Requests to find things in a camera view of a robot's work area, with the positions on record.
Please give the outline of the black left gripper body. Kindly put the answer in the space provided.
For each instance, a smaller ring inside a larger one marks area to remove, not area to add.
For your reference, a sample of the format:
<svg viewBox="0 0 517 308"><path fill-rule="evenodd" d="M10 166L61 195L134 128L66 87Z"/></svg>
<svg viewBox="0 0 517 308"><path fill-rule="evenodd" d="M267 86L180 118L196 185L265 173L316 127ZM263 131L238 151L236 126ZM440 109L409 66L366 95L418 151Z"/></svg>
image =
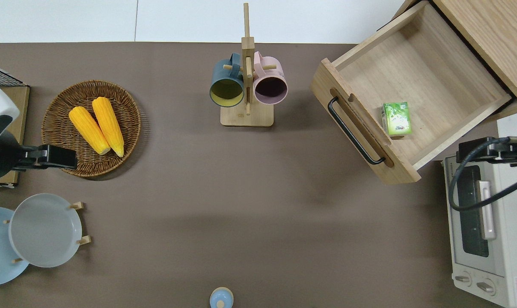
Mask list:
<svg viewBox="0 0 517 308"><path fill-rule="evenodd" d="M25 157L25 150L9 131L0 135L0 177L18 168Z"/></svg>

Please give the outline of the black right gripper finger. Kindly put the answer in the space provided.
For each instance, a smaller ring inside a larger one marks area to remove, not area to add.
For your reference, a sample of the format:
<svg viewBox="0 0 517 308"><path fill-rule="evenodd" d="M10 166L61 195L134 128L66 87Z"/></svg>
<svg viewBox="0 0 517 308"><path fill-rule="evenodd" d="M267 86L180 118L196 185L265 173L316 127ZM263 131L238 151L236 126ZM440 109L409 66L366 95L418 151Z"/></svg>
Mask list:
<svg viewBox="0 0 517 308"><path fill-rule="evenodd" d="M458 144L458 163L487 162L503 163L499 147L505 144L505 138L479 138Z"/></svg>

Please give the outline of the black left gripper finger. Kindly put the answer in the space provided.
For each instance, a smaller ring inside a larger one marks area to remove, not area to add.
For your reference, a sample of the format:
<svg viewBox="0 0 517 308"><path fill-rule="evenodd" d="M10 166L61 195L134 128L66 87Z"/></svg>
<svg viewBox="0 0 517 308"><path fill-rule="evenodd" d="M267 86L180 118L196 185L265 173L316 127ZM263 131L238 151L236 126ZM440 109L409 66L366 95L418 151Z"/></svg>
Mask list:
<svg viewBox="0 0 517 308"><path fill-rule="evenodd" d="M31 147L25 152L24 167L30 169L77 169L76 152L55 145Z"/></svg>

